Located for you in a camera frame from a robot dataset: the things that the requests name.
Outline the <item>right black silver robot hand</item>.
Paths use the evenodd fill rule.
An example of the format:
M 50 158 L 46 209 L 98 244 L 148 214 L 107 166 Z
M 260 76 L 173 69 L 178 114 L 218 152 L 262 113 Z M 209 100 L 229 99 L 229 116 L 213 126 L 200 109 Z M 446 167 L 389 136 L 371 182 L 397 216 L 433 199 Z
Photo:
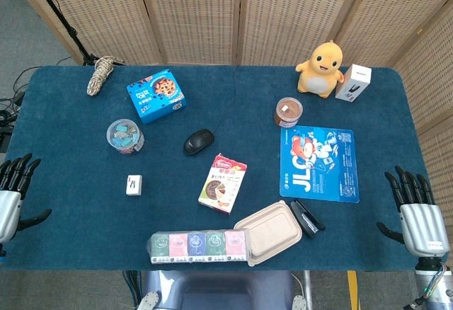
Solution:
M 397 176 L 384 175 L 391 187 L 401 222 L 402 232 L 390 230 L 377 222 L 378 230 L 387 238 L 403 244 L 409 253 L 419 258 L 441 258 L 449 252 L 447 230 L 432 188 L 421 174 L 412 174 L 395 167 Z

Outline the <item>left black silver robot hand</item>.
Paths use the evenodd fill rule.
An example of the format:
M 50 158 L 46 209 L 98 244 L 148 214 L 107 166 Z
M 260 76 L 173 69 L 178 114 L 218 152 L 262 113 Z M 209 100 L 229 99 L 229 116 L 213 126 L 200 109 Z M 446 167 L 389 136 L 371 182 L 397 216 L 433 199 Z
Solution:
M 29 163 L 32 156 L 28 153 L 1 164 L 1 249 L 18 231 L 41 224 L 52 213 L 51 209 L 46 209 L 36 217 L 21 219 L 23 201 L 35 169 L 41 162 L 41 159 L 35 159 Z

